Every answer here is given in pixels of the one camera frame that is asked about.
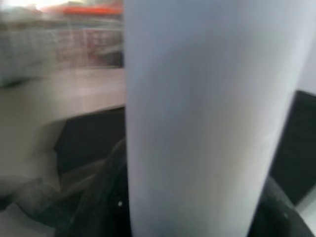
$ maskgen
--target floor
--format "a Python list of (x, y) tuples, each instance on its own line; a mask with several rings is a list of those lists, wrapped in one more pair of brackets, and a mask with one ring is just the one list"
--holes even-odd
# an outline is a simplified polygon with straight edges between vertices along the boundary
[[(124, 104), (123, 69), (63, 70), (1, 88), (0, 180), (41, 177), (58, 189), (54, 154), (45, 146), (54, 142), (62, 123), (49, 124)], [(0, 213), (0, 233), (4, 237), (41, 237), (51, 236), (52, 229), (32, 222), (12, 205)]]

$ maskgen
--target white pole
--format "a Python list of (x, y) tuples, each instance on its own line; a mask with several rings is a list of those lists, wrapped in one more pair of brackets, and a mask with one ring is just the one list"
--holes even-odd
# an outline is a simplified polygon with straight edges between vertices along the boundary
[(125, 1), (133, 237), (246, 236), (315, 3)]

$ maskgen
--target white cylinder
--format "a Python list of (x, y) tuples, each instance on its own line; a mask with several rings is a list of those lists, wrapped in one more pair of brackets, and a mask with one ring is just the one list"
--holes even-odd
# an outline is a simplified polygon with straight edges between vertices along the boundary
[(133, 237), (246, 236), (315, 3), (125, 1)]

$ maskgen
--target gray surface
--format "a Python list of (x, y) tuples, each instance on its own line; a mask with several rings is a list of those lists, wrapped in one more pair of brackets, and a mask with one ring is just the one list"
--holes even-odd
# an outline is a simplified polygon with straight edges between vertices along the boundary
[(309, 0), (126, 1), (134, 237), (244, 237), (314, 29)]

